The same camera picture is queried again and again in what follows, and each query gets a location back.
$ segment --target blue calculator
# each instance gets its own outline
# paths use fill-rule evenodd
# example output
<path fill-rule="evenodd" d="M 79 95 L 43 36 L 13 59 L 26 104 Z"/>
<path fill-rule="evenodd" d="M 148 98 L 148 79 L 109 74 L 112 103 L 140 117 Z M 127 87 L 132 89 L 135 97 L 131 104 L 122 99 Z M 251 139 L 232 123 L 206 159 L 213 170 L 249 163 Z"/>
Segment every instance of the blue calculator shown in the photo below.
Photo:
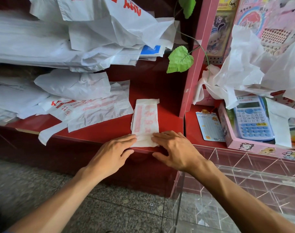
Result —
<path fill-rule="evenodd" d="M 236 127 L 242 139 L 270 141 L 274 133 L 265 113 L 264 103 L 259 96 L 237 97 L 239 105 L 234 108 Z"/>

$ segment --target right hand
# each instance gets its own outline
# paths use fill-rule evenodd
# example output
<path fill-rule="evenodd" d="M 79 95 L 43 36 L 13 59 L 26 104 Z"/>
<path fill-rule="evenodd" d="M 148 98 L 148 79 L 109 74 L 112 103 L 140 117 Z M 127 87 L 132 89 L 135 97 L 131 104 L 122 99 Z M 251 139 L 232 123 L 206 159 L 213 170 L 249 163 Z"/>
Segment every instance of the right hand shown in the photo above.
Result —
<path fill-rule="evenodd" d="M 164 147 L 169 156 L 154 152 L 153 156 L 165 165 L 183 172 L 192 172 L 199 168 L 200 164 L 207 162 L 192 145 L 192 143 L 180 132 L 167 131 L 153 133 L 152 141 Z"/>

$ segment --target finger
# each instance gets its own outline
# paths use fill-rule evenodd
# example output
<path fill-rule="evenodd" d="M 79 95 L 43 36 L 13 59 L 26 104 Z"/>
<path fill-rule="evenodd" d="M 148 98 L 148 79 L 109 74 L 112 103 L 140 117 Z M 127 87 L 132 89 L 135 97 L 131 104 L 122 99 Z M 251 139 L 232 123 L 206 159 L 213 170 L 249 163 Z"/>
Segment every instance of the finger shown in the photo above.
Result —
<path fill-rule="evenodd" d="M 123 150 L 130 148 L 135 142 L 137 141 L 137 138 L 132 138 L 130 140 L 122 141 L 121 142 L 121 148 Z"/>
<path fill-rule="evenodd" d="M 136 134 L 128 134 L 128 135 L 125 135 L 125 136 L 122 136 L 122 137 L 118 137 L 118 138 L 115 138 L 113 139 L 114 141 L 129 141 L 133 138 L 136 137 Z"/>
<path fill-rule="evenodd" d="M 167 142 L 168 142 L 168 140 L 166 140 L 166 139 L 163 139 L 163 138 L 160 138 L 160 137 L 155 137 L 155 136 L 153 136 L 153 137 L 151 137 L 151 140 L 154 141 L 154 142 L 156 142 L 157 144 L 161 145 L 161 146 L 164 147 L 165 149 L 168 148 L 168 146 L 167 146 Z"/>
<path fill-rule="evenodd" d="M 186 138 L 182 133 L 178 132 L 178 135 L 181 136 L 181 137 L 184 137 Z"/>
<path fill-rule="evenodd" d="M 171 138 L 170 136 L 168 136 L 168 135 L 166 135 L 164 133 L 159 133 L 159 132 L 154 132 L 153 136 L 163 138 L 163 139 L 167 139 L 167 140 Z"/>
<path fill-rule="evenodd" d="M 169 157 L 168 156 L 165 156 L 159 152 L 154 152 L 152 155 L 153 155 L 153 157 L 157 158 L 159 161 L 161 161 L 165 165 L 169 166 Z"/>
<path fill-rule="evenodd" d="M 125 150 L 122 153 L 122 156 L 120 157 L 120 159 L 123 162 L 123 164 L 125 163 L 126 159 L 133 153 L 134 153 L 134 150 Z"/>
<path fill-rule="evenodd" d="M 168 135 L 168 136 L 178 136 L 178 134 L 175 133 L 174 131 L 165 131 L 163 133 L 166 134 L 166 135 Z"/>

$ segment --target green leaf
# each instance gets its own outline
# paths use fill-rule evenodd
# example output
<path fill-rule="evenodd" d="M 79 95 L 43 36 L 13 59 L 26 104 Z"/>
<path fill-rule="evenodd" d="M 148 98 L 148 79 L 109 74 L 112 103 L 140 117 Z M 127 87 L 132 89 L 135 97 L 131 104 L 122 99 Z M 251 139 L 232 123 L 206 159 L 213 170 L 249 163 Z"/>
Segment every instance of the green leaf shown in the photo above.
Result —
<path fill-rule="evenodd" d="M 188 19 L 193 13 L 196 1 L 195 0 L 179 0 L 179 4 L 183 8 L 184 17 Z"/>
<path fill-rule="evenodd" d="M 188 70 L 194 63 L 194 58 L 191 56 L 185 46 L 178 46 L 169 55 L 169 65 L 167 73 L 184 72 Z"/>

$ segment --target tiled floor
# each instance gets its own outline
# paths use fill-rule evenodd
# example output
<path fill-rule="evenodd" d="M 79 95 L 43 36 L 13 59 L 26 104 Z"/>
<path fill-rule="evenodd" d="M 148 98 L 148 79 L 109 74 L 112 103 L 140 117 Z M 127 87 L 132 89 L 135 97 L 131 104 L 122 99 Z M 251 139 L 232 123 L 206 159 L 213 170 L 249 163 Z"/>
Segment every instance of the tiled floor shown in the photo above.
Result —
<path fill-rule="evenodd" d="M 0 160 L 0 232 L 70 179 L 70 176 Z M 168 222 L 166 214 L 163 218 L 164 206 L 164 197 L 100 184 L 84 200 L 63 232 L 161 232 L 162 224 Z"/>

